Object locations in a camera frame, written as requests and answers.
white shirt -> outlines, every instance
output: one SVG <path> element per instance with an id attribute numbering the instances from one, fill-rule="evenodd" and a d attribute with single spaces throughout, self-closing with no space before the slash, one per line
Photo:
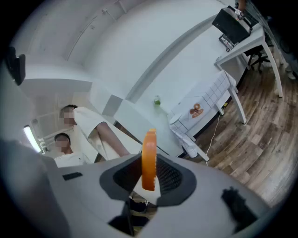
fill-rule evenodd
<path id="1" fill-rule="evenodd" d="M 119 155 L 106 141 L 102 141 L 100 139 L 99 134 L 95 129 L 96 126 L 103 121 L 108 124 L 108 126 L 115 133 L 115 135 L 118 137 L 118 139 L 121 141 L 121 143 L 124 145 L 129 153 L 138 154 L 140 151 L 141 145 L 138 142 L 133 140 L 122 131 L 118 130 L 98 113 L 95 113 L 85 107 L 77 107 L 74 109 L 74 120 L 88 142 L 106 160 L 118 158 Z"/>
<path id="2" fill-rule="evenodd" d="M 90 160 L 82 152 L 64 154 L 54 158 L 54 160 L 58 168 L 91 164 Z"/>

white cable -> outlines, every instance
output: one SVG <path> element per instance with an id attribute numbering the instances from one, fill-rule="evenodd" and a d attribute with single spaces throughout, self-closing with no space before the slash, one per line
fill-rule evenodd
<path id="1" fill-rule="evenodd" d="M 216 125 L 216 127 L 215 127 L 214 134 L 213 134 L 212 139 L 211 139 L 211 141 L 210 141 L 210 146 L 209 146 L 209 148 L 208 148 L 208 150 L 207 150 L 207 152 L 206 152 L 206 155 L 208 154 L 208 151 L 209 151 L 209 149 L 210 149 L 210 147 L 211 147 L 211 145 L 212 145 L 212 141 L 213 141 L 213 138 L 214 138 L 214 136 L 215 136 L 215 132 L 216 132 L 216 128 L 217 128 L 218 123 L 219 123 L 219 118 L 220 118 L 220 116 L 221 116 L 221 115 L 219 115 L 219 117 L 218 117 L 217 125 Z"/>

fluorescent light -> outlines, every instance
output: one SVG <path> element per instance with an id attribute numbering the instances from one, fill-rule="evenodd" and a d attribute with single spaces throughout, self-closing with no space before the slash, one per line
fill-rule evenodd
<path id="1" fill-rule="evenodd" d="M 39 146 L 38 146 L 38 144 L 37 144 L 37 142 L 36 142 L 36 140 L 35 140 L 35 138 L 34 138 L 34 136 L 32 134 L 32 131 L 31 131 L 30 126 L 25 126 L 24 127 L 24 132 L 25 132 L 28 140 L 30 141 L 32 147 L 35 149 L 35 151 L 37 153 L 39 153 L 41 151 L 41 149 L 39 148 Z"/>

white table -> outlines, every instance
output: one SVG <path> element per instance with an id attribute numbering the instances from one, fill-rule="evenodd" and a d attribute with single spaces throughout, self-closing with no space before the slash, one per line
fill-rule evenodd
<path id="1" fill-rule="evenodd" d="M 253 30 L 251 32 L 251 35 L 246 38 L 245 40 L 241 41 L 239 44 L 237 44 L 232 50 L 230 50 L 229 52 L 224 51 L 224 53 L 219 56 L 214 65 L 217 66 L 218 68 L 220 68 L 222 70 L 221 64 L 223 64 L 224 62 L 234 58 L 234 57 L 239 57 L 240 60 L 242 60 L 242 56 L 241 54 L 254 48 L 257 46 L 262 45 L 267 56 L 268 59 L 270 60 L 270 63 L 272 65 L 273 71 L 274 71 L 274 75 L 275 75 L 275 79 L 276 79 L 276 83 L 277 83 L 277 88 L 278 88 L 278 95 L 282 98 L 283 97 L 283 90 L 282 90 L 282 86 L 281 86 L 281 82 L 280 82 L 280 76 L 279 76 L 279 72 L 278 72 L 278 67 L 275 63 L 275 60 L 273 58 L 273 55 L 268 47 L 268 45 L 265 42 L 265 34 L 264 34 L 264 30 L 263 27 L 260 24 L 257 24 L 253 27 Z"/>
<path id="2" fill-rule="evenodd" d="M 208 156 L 188 137 L 187 133 L 212 107 L 216 106 L 223 115 L 218 101 L 226 91 L 229 91 L 236 103 L 241 122 L 246 123 L 245 114 L 235 88 L 236 81 L 226 71 L 222 70 L 197 83 L 168 114 L 170 129 L 190 157 L 194 158 L 199 153 L 204 160 L 209 160 Z"/>

wooden floor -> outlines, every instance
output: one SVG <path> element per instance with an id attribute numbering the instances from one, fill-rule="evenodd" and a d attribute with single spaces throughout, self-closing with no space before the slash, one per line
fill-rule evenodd
<path id="1" fill-rule="evenodd" d="M 280 202 L 296 178 L 298 167 L 298 81 L 280 68 L 284 97 L 279 98 L 272 68 L 247 72 L 238 97 L 246 115 L 243 125 L 231 101 L 219 120 L 208 166 L 245 184 L 270 206 Z M 215 120 L 197 139 L 207 151 Z M 190 159 L 205 164 L 200 157 Z"/>

